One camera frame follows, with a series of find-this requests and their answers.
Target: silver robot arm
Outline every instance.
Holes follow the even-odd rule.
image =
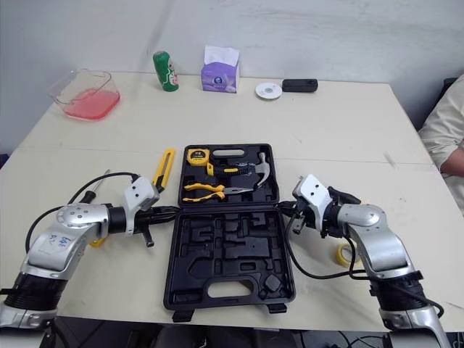
[[[435,309],[420,300],[424,298],[419,283],[422,275],[415,270],[399,237],[388,227],[381,208],[369,204],[339,205],[313,175],[303,178],[293,195],[297,209],[312,210],[314,227],[323,236],[346,236],[357,243],[370,293],[379,301],[384,325],[393,331],[393,347],[450,348]]]
[[[58,210],[55,221],[30,248],[13,288],[0,303],[0,328],[49,327],[87,244],[108,233],[132,236],[136,213],[149,210],[159,197],[150,180],[140,177],[125,190],[123,207],[77,203]],[[158,223],[155,220],[148,213],[140,231],[148,247],[153,245],[148,224]]]

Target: white table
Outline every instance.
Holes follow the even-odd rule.
[[[299,175],[313,173],[384,208],[391,229],[425,276],[426,295],[444,306],[444,328],[464,329],[464,219],[388,85],[320,82],[316,94],[284,94],[265,102],[254,96],[262,81],[256,79],[241,79],[240,92],[230,95],[200,91],[193,76],[181,76],[181,88],[170,94],[152,74],[114,78],[123,97],[107,119],[79,122],[51,106],[0,171],[1,286],[11,286],[17,275],[31,222],[107,168],[152,177],[164,150],[175,147],[173,171],[158,204],[176,204],[184,146],[268,142],[282,200],[291,199]],[[95,202],[121,204],[127,185],[127,178],[106,180]],[[173,312],[163,307],[162,298],[172,229],[173,223],[151,227],[152,249],[142,236],[121,235],[110,236],[98,249],[88,247],[59,314],[170,323]],[[341,240],[322,240],[311,230],[292,240],[308,270],[341,270],[334,262]],[[385,330],[367,282],[315,281],[295,268],[294,277],[297,297],[286,314],[269,315],[265,306],[214,308],[196,310],[192,323]]]

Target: black device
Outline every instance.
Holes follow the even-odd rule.
[[[312,93],[318,89],[318,80],[315,78],[285,79],[282,81],[282,92]]]
[[[210,152],[215,167],[259,164],[262,153],[269,164],[268,178],[251,171],[243,175],[220,177],[207,174],[205,166],[188,161],[189,149]],[[219,156],[217,150],[241,150],[240,155]],[[211,192],[188,191],[186,186],[202,183],[226,188],[252,188],[221,199],[186,202]],[[269,313],[286,311],[285,302],[295,297],[290,259],[285,248],[276,171],[269,144],[194,145],[183,155],[178,204],[182,208],[175,220],[164,305],[175,310],[174,322],[190,321],[195,309],[236,305],[267,305]],[[238,281],[249,287],[245,296],[211,297],[208,288],[217,282]]]

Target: white wall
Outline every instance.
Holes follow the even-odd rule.
[[[464,71],[462,0],[0,0],[0,152],[73,67],[152,71],[171,53],[197,74],[205,44],[241,50],[241,74],[389,82],[420,125]]]

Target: person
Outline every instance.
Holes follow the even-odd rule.
[[[464,75],[448,88],[419,136],[464,215]]]

